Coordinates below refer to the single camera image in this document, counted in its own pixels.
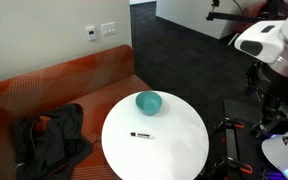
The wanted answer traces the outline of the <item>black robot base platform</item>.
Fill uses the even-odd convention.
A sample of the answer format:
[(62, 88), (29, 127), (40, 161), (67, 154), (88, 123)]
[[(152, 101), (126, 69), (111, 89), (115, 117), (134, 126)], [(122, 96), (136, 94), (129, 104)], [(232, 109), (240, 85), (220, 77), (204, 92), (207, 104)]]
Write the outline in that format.
[(243, 129), (226, 128), (227, 156), (249, 164), (249, 180), (288, 180), (288, 119), (269, 118), (253, 106), (225, 100), (224, 119), (235, 119), (244, 124)]

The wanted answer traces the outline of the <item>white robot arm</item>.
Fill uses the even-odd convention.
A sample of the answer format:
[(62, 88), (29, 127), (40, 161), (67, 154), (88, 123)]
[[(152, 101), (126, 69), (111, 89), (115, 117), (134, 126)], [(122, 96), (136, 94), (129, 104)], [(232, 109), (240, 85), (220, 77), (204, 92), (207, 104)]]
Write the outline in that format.
[(235, 47), (258, 60), (247, 72), (247, 88), (262, 95), (257, 128), (268, 138), (261, 148), (288, 179), (288, 17), (255, 23), (238, 37)]

